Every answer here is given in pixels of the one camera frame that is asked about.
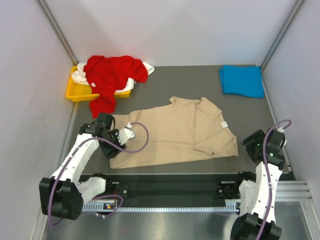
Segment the beige t shirt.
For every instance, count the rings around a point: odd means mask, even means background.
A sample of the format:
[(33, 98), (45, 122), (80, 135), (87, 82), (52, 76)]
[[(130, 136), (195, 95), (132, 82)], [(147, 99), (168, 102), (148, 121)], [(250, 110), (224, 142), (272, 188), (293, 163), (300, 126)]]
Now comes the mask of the beige t shirt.
[(223, 112), (207, 98), (173, 96), (170, 104), (115, 115), (116, 127), (133, 125), (135, 138), (127, 142), (130, 151), (110, 160), (112, 169), (157, 166), (216, 158), (237, 157), (236, 136), (228, 128)]

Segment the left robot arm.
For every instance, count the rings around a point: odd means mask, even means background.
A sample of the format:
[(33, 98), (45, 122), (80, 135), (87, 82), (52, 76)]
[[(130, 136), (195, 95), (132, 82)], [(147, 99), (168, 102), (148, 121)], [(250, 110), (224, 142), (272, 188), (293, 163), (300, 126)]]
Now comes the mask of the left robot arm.
[(109, 198), (114, 191), (110, 177), (95, 173), (80, 182), (82, 172), (97, 149), (101, 149), (107, 159), (115, 158), (134, 136), (128, 126), (116, 129), (115, 118), (107, 113), (101, 113), (92, 123), (83, 124), (63, 163), (51, 177), (44, 177), (39, 183), (42, 213), (76, 220), (84, 204), (97, 196)]

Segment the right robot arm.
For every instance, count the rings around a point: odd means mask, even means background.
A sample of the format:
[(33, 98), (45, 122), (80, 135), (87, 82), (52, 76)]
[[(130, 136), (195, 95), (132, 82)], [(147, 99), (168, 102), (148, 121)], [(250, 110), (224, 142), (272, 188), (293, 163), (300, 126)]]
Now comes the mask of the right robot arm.
[(232, 240), (278, 240), (282, 229), (276, 225), (275, 199), (283, 173), (285, 157), (280, 153), (286, 144), (282, 129), (265, 135), (259, 129), (244, 138), (241, 144), (256, 164), (255, 173), (242, 172), (233, 185), (240, 198), (239, 217), (233, 223)]

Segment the yellow plastic bin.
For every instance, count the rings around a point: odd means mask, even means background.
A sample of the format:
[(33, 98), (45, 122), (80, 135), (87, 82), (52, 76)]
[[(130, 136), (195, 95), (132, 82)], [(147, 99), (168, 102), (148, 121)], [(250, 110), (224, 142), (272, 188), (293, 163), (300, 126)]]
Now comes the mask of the yellow plastic bin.
[(66, 98), (72, 102), (99, 101), (114, 104), (117, 98), (128, 98), (131, 90), (116, 93), (119, 87), (114, 79), (108, 79), (104, 72), (98, 70), (88, 72), (89, 85), (75, 83), (72, 74), (78, 70), (77, 66), (73, 66), (70, 72), (68, 85), (66, 89)]

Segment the red t shirt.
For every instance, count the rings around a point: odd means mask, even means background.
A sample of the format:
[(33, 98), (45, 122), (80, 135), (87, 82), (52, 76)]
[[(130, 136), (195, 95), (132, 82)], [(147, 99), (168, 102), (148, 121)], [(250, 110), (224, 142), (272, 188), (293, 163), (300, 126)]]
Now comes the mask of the red t shirt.
[(94, 55), (87, 60), (83, 71), (93, 94), (99, 97), (89, 103), (92, 117), (100, 113), (111, 114), (116, 109), (114, 97), (117, 90), (126, 87), (129, 78), (138, 83), (145, 83), (148, 71), (140, 59), (125, 55), (104, 57)]

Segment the folded blue t shirt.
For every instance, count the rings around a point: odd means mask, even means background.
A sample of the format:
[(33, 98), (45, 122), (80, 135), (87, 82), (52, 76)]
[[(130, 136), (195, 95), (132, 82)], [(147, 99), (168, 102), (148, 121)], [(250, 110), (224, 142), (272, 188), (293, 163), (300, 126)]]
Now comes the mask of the folded blue t shirt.
[(260, 66), (224, 65), (219, 69), (222, 93), (262, 99), (265, 96)]

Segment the white t shirt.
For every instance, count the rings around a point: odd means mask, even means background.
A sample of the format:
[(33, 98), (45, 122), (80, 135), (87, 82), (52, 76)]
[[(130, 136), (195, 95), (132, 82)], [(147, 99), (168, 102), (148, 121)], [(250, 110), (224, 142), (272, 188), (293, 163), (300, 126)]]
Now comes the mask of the white t shirt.
[[(90, 84), (88, 83), (87, 78), (86, 78), (86, 73), (84, 72), (85, 65), (86, 65), (86, 63), (80, 62), (76, 67), (77, 70), (71, 74), (71, 78), (72, 78), (73, 82), (76, 84), (89, 86)], [(154, 66), (152, 66), (146, 62), (143, 62), (143, 65), (146, 68), (148, 75), (150, 75), (154, 72), (154, 70), (155, 70)], [(130, 91), (134, 88), (135, 83), (137, 83), (137, 82), (133, 78), (128, 78), (126, 85), (125, 85), (125, 88), (118, 89), (115, 91), (115, 93), (120, 94), (123, 92)]]

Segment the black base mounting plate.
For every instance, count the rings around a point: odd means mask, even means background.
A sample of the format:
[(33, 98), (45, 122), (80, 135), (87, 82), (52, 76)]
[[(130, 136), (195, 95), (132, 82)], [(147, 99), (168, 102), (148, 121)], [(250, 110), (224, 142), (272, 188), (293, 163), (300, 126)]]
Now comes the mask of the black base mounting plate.
[(137, 196), (196, 196), (231, 200), (240, 197), (234, 182), (119, 182), (107, 186), (107, 194), (118, 194), (124, 199)]

